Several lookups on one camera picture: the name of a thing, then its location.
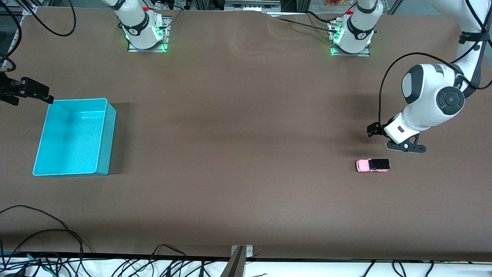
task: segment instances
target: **cyan plastic bin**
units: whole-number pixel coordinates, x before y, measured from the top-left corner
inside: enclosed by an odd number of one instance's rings
[[[105,98],[54,100],[48,106],[34,176],[107,175],[116,110]]]

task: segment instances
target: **black strap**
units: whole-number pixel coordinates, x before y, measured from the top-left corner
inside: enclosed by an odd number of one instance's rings
[[[112,10],[119,10],[123,4],[125,3],[125,0],[118,0],[114,6],[108,5],[108,7]]]
[[[458,40],[458,43],[464,44],[466,41],[487,41],[490,38],[491,38],[490,32],[486,32],[486,33],[462,32],[460,35],[460,39]]]
[[[370,33],[372,32],[372,30],[374,30],[374,27],[372,27],[370,30],[367,30],[367,31],[362,31],[361,29],[356,28],[352,24],[352,16],[350,16],[348,18],[347,23],[348,23],[347,24],[348,30],[352,34],[354,34],[356,40],[363,40],[363,39],[365,39],[368,35],[370,35]]]
[[[373,11],[376,10],[376,7],[377,7],[377,1],[376,1],[376,3],[374,3],[374,7],[372,7],[371,9],[364,9],[364,8],[360,7],[359,2],[357,2],[357,9],[363,13],[372,13]]]
[[[147,27],[147,25],[149,24],[149,14],[146,12],[144,12],[144,14],[145,14],[144,20],[140,24],[137,24],[135,26],[128,26],[128,25],[122,24],[123,27],[125,28],[125,30],[127,32],[129,32],[131,35],[134,35],[134,36],[140,35],[140,32],[143,29],[145,29]]]

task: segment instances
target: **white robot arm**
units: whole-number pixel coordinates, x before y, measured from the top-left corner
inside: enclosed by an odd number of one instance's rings
[[[354,12],[342,17],[344,28],[333,42],[345,52],[361,52],[369,44],[382,13],[380,0],[358,0]]]
[[[120,19],[126,38],[139,49],[149,49],[163,39],[158,29],[162,15],[141,7],[138,0],[102,0]]]
[[[476,13],[476,18],[468,8],[467,1]],[[444,64],[412,67],[401,82],[401,90],[408,105],[387,125],[368,126],[369,136],[386,135],[392,140],[387,144],[389,148],[405,152],[424,152],[423,145],[417,145],[416,141],[410,142],[409,139],[417,140],[421,131],[444,123],[462,110],[465,99],[475,91],[464,77],[473,86],[479,86],[485,46],[490,40],[490,0],[431,2],[437,11],[458,23],[461,36],[457,57],[460,59],[451,64],[453,68]]]

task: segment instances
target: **pink toy car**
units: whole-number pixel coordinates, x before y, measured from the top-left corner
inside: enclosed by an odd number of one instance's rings
[[[358,172],[386,172],[390,169],[388,159],[358,160],[355,164]]]

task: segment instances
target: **metal mounting plate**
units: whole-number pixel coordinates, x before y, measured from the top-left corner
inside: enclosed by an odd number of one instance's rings
[[[231,256],[234,254],[234,251],[238,248],[239,245],[233,245],[231,247]],[[253,246],[246,245],[246,258],[251,258],[253,256]]]
[[[171,34],[171,26],[169,25],[172,21],[172,16],[162,16],[162,21],[158,22],[158,26],[167,26],[165,29],[160,30],[162,32],[162,40],[153,47],[149,49],[138,49],[128,42],[128,52],[144,52],[144,53],[159,53],[167,52],[167,46],[169,44],[169,35]]]
[[[343,21],[341,17],[338,17],[336,20],[332,20],[330,23],[327,23],[328,29],[329,30],[335,30],[335,31],[340,31],[340,28],[343,27]],[[366,46],[364,50],[362,50],[359,53],[348,53],[343,51],[340,46],[338,46],[335,42],[335,36],[337,36],[337,33],[330,33],[329,38],[330,38],[330,50],[332,53],[332,56],[349,56],[349,57],[369,57],[370,52],[369,52],[369,47]]]

